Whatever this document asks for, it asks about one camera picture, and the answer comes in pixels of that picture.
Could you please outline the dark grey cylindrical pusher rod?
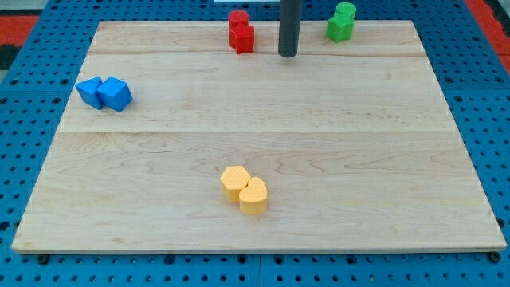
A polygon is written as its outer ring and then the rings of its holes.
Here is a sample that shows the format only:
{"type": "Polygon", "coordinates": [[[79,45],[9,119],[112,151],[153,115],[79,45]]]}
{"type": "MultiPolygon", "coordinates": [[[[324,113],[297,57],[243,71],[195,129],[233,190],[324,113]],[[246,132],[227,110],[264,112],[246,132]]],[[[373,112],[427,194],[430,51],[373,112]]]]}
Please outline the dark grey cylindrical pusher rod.
{"type": "Polygon", "coordinates": [[[278,53],[282,57],[295,57],[297,55],[301,14],[301,0],[280,1],[278,53]]]}

